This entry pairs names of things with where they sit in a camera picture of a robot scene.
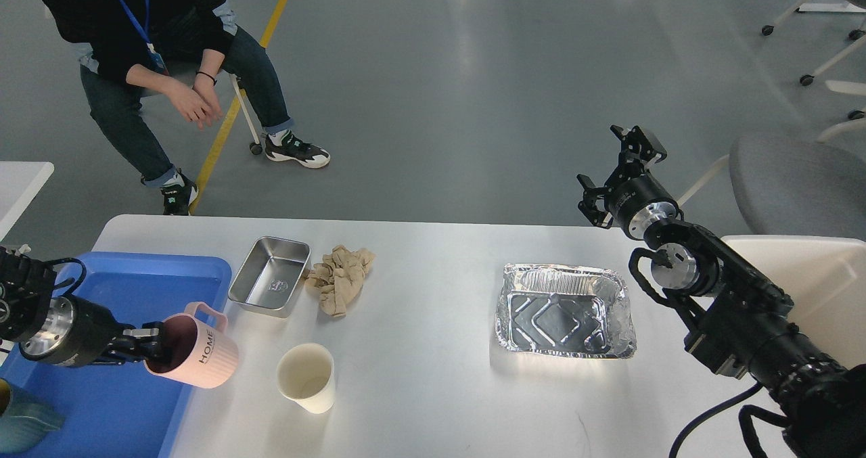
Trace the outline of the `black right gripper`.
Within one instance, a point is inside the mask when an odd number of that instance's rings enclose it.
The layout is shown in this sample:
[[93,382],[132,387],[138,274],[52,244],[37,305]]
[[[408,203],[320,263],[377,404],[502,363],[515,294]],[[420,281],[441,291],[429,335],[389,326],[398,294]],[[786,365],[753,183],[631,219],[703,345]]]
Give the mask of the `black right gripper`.
[[644,233],[656,221],[675,218],[681,209],[650,167],[668,157],[661,141],[640,126],[624,129],[610,125],[610,131],[621,143],[618,166],[606,183],[594,184],[588,175],[578,174],[583,188],[578,210],[591,226],[610,229],[616,223],[633,240],[643,240]]

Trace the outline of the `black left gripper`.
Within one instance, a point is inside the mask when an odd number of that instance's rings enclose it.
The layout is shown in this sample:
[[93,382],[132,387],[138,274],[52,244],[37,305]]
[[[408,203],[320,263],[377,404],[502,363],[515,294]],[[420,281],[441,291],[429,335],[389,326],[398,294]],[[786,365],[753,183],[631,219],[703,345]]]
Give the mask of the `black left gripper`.
[[163,322],[136,328],[117,322],[108,308],[76,296],[53,298],[41,329],[20,344],[25,359],[78,368],[126,362],[170,363]]

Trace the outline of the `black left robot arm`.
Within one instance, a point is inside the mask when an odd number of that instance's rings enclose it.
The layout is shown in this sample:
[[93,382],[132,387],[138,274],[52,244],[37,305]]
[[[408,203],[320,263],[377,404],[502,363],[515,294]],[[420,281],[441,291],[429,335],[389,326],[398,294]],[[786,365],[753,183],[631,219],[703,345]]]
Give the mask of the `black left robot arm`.
[[2,248],[1,334],[28,361],[78,368],[155,362],[175,355],[162,322],[136,328],[104,306],[75,296],[87,268],[77,258],[41,261]]

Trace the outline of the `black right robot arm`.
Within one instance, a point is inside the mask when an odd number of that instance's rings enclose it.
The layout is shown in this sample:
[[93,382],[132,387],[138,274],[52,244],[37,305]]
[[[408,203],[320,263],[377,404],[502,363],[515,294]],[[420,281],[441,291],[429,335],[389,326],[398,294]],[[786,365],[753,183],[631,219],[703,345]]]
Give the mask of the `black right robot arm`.
[[791,296],[683,211],[650,167],[667,151],[640,127],[610,131],[618,165],[602,186],[578,175],[578,209],[595,227],[613,225],[645,243],[628,267],[637,285],[687,326],[684,348],[717,375],[755,379],[748,390],[698,415],[677,434],[669,456],[703,422],[740,405],[738,422],[752,457],[764,457],[754,420],[781,428],[798,457],[865,455],[864,365],[847,369],[817,348],[788,315]]

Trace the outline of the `person's hand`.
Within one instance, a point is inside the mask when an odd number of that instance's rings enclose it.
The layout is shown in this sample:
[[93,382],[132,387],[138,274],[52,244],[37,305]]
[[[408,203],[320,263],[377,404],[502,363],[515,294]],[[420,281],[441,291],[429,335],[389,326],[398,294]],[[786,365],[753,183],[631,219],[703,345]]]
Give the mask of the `person's hand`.
[[182,118],[196,125],[199,131],[225,115],[214,91],[214,80],[207,74],[198,74],[192,86],[168,78],[163,94],[169,97]]

